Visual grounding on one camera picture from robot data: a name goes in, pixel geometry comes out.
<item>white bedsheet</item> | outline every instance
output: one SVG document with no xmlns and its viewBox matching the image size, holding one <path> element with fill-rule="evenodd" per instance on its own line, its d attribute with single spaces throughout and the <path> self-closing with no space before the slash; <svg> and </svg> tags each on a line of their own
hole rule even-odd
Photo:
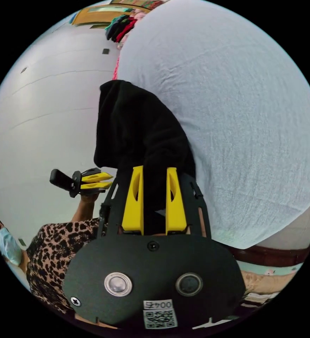
<svg viewBox="0 0 310 338">
<path fill-rule="evenodd" d="M 310 87 L 251 22 L 171 0 L 135 27 L 118 79 L 154 93 L 181 123 L 214 240 L 248 248 L 310 206 Z"/>
</svg>

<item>screw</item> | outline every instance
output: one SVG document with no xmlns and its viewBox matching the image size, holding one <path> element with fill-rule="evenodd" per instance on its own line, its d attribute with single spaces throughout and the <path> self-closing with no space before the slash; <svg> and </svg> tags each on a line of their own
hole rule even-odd
<svg viewBox="0 0 310 338">
<path fill-rule="evenodd" d="M 159 247 L 160 245 L 153 240 L 147 244 L 147 248 L 149 251 L 157 251 Z"/>
</svg>

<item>wall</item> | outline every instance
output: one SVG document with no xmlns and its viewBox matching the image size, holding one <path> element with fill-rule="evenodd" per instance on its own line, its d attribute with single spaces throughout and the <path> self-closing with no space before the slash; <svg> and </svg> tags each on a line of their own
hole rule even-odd
<svg viewBox="0 0 310 338">
<path fill-rule="evenodd" d="M 111 80 L 118 55 L 104 30 L 64 25 L 28 48 L 4 79 L 0 219 L 16 240 L 29 245 L 42 225 L 75 213 L 79 199 L 52 186 L 49 175 L 54 168 L 71 175 L 95 166 L 99 86 Z"/>
</svg>

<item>surgical mask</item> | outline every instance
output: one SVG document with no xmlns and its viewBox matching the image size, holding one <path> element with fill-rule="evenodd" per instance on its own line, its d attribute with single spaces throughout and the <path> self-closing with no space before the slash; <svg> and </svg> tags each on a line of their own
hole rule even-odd
<svg viewBox="0 0 310 338">
<path fill-rule="evenodd" d="M 14 265 L 19 266 L 22 251 L 6 228 L 0 229 L 0 252 Z"/>
</svg>

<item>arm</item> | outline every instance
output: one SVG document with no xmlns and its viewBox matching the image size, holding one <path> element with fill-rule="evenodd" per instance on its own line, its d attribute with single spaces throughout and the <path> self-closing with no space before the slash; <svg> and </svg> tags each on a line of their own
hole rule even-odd
<svg viewBox="0 0 310 338">
<path fill-rule="evenodd" d="M 98 194 L 93 196 L 81 196 L 81 201 L 71 222 L 81 222 L 92 219 L 95 201 L 98 196 Z"/>
</svg>

